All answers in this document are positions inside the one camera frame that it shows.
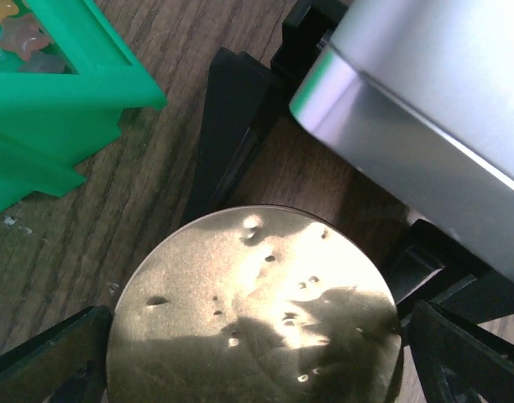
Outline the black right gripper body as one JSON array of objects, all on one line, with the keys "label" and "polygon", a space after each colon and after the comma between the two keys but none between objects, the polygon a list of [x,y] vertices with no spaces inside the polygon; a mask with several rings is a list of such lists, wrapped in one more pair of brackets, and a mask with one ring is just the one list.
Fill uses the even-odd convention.
[{"label": "black right gripper body", "polygon": [[298,0],[284,19],[271,70],[286,84],[301,84],[349,6],[337,0]]}]

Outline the cream jar lid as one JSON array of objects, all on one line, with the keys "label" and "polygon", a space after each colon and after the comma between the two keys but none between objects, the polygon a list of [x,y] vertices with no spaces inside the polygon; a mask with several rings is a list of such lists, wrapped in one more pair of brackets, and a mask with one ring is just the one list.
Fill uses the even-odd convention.
[{"label": "cream jar lid", "polygon": [[380,271],[324,221],[235,207],[178,229],[121,293],[111,402],[392,402],[396,303]]}]

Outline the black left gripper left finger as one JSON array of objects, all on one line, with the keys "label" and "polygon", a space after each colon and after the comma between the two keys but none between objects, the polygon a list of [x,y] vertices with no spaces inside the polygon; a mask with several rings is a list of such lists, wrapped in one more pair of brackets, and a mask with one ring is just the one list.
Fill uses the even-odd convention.
[{"label": "black left gripper left finger", "polygon": [[0,402],[100,402],[112,323],[89,306],[0,356]]}]

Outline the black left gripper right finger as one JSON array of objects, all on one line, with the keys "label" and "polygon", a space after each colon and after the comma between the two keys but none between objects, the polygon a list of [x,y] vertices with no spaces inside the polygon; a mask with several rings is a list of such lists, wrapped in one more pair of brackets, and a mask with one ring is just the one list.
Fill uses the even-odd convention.
[{"label": "black left gripper right finger", "polygon": [[428,402],[514,402],[514,345],[441,306],[418,302],[409,343]]}]

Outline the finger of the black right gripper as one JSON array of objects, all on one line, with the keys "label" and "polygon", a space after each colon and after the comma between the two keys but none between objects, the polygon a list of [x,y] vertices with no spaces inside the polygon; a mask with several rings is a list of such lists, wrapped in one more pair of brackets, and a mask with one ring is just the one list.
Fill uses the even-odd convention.
[{"label": "finger of the black right gripper", "polygon": [[384,274],[403,326],[417,301],[476,324],[514,314],[514,283],[422,219],[392,250]]},{"label": "finger of the black right gripper", "polygon": [[221,48],[208,70],[195,175],[181,224],[219,209],[278,118],[278,78]]}]

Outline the green bin with star candies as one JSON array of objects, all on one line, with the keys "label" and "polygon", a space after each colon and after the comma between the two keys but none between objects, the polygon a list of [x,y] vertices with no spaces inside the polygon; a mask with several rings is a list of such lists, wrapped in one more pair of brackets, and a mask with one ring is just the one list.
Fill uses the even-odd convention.
[{"label": "green bin with star candies", "polygon": [[93,1],[0,1],[0,212],[78,187],[124,110],[165,104]]}]

